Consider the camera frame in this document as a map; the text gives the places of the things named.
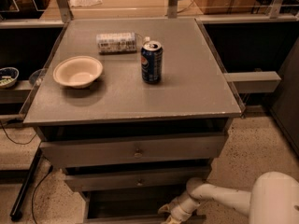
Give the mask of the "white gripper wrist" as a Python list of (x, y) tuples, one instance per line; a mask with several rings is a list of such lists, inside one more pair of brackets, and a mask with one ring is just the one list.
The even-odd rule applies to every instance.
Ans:
[(168, 214), (167, 219), (161, 224), (181, 224), (181, 222), (188, 220), (199, 207), (201, 199), (201, 194), (184, 191), (173, 199), (170, 205), (164, 204), (159, 208), (159, 214)]

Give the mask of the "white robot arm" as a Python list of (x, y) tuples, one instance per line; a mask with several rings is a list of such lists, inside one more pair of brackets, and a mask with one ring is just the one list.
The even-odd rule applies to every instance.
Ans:
[(163, 205), (158, 213), (168, 213), (163, 224), (187, 221), (202, 201), (214, 201), (249, 218), (249, 224), (299, 224), (299, 182), (280, 172), (264, 173), (252, 191), (227, 189), (191, 178), (186, 190)]

